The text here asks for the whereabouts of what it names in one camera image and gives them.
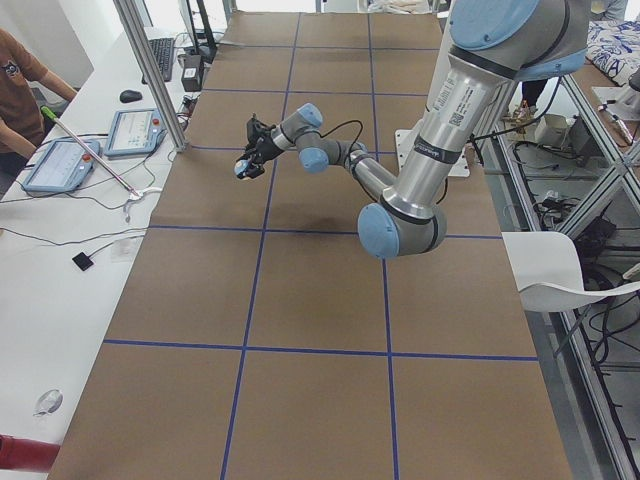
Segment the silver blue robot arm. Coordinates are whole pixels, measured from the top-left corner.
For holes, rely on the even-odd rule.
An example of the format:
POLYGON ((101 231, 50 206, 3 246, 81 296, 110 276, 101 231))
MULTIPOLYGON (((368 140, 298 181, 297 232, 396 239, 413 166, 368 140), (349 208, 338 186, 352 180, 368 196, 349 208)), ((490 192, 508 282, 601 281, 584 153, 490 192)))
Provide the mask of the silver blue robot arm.
POLYGON ((370 255, 389 259, 431 251, 446 233, 436 203, 439 188, 497 89, 508 81, 577 71, 586 55, 589 18, 587 1, 458 1, 449 15, 449 71, 397 175, 361 144, 322 136, 323 118, 311 103, 277 125, 248 120, 248 144, 234 172, 255 178, 266 162, 291 149, 310 173, 341 166, 374 200, 357 222, 370 255))

